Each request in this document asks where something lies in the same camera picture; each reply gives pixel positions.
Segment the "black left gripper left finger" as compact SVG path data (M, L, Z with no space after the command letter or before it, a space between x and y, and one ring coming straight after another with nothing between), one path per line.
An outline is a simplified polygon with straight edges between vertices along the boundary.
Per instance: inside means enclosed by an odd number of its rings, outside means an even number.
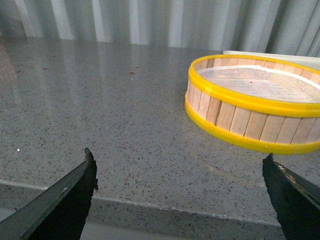
M0 223L2 240L79 240L98 190L97 164L89 148L84 161Z

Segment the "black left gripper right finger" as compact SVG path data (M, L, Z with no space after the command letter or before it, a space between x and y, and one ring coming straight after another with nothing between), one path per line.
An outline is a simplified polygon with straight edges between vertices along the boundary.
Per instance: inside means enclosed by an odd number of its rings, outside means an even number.
M274 161L262 161L262 175L271 204L287 240L320 238L320 188Z

